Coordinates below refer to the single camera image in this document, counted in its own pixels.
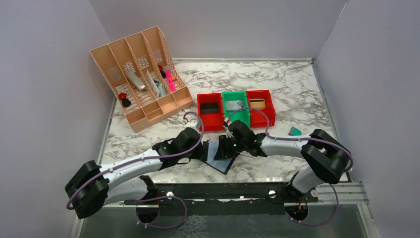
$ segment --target green sponge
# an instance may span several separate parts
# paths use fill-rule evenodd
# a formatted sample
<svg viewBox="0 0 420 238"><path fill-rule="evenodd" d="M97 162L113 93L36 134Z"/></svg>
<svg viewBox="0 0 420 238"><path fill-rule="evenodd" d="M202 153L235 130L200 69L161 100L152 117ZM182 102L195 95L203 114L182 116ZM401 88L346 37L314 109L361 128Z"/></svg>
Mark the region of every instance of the green sponge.
<svg viewBox="0 0 420 238"><path fill-rule="evenodd" d="M296 127L292 126L292 128L290 128L289 135L302 135L302 132Z"/></svg>

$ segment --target red cap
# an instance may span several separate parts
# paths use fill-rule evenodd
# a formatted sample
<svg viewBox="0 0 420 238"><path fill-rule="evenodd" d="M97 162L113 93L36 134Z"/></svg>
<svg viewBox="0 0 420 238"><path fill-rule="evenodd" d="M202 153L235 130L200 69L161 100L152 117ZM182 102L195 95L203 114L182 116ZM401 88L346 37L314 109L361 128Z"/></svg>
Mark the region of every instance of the red cap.
<svg viewBox="0 0 420 238"><path fill-rule="evenodd" d="M127 98L127 95L125 95L125 93L120 93L120 94L118 95L118 97L119 97L121 100L123 100L124 98Z"/></svg>

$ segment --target pink marker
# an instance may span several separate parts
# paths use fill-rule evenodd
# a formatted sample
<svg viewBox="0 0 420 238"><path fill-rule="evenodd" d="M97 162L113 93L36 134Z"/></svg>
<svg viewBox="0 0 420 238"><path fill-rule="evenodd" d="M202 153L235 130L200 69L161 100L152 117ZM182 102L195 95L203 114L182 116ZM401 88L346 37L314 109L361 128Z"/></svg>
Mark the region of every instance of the pink marker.
<svg viewBox="0 0 420 238"><path fill-rule="evenodd" d="M175 86L173 85L172 75L170 74L170 71L165 71L166 79L168 80L169 88L171 89L171 92L175 92Z"/></svg>

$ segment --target desk organizer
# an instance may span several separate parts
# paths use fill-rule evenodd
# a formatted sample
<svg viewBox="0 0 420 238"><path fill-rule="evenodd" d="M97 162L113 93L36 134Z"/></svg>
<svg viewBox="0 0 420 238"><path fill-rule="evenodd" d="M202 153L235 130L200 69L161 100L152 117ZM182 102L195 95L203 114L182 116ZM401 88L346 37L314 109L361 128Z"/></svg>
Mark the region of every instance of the desk organizer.
<svg viewBox="0 0 420 238"><path fill-rule="evenodd" d="M275 124L275 109L271 99L269 90L249 90L240 92L224 92L224 93L208 93L197 95L197 107L198 114L204 123L204 131L220 131L224 130L222 123L224 119L230 116L233 111L226 111L226 101L237 101L243 102L243 107L248 107L252 99L263 99L265 103L265 109L261 109L265 113L269 120L269 125L274 126ZM214 113L203 113L202 104L217 104L218 111ZM240 120L244 122L250 128L266 127L267 122L265 117L256 111L243 110L235 113L230 121Z"/></svg>
<svg viewBox="0 0 420 238"><path fill-rule="evenodd" d="M117 98L116 87L123 86L131 105L124 107L118 101L135 133L194 103L188 87L175 70L165 36L157 26L93 49L91 54ZM170 71L174 91L162 78L158 65ZM135 73L145 89L140 90L127 77L129 71ZM163 86L166 96L159 97L153 93L154 85L150 83L153 81Z"/></svg>

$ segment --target gray wall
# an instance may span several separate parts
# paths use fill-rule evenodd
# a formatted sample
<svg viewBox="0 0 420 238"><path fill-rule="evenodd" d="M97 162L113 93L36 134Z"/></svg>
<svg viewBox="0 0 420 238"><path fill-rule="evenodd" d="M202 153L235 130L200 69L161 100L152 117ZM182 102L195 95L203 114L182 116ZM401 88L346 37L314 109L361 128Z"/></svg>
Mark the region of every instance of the gray wall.
<svg viewBox="0 0 420 238"><path fill-rule="evenodd" d="M316 62L382 237L418 237L420 1L350 0Z"/></svg>
<svg viewBox="0 0 420 238"><path fill-rule="evenodd" d="M175 58L315 58L347 0L90 0L111 40L158 25Z"/></svg>
<svg viewBox="0 0 420 238"><path fill-rule="evenodd" d="M110 109L89 59L108 37L87 0L2 1L0 26L0 237L67 237L64 186Z"/></svg>

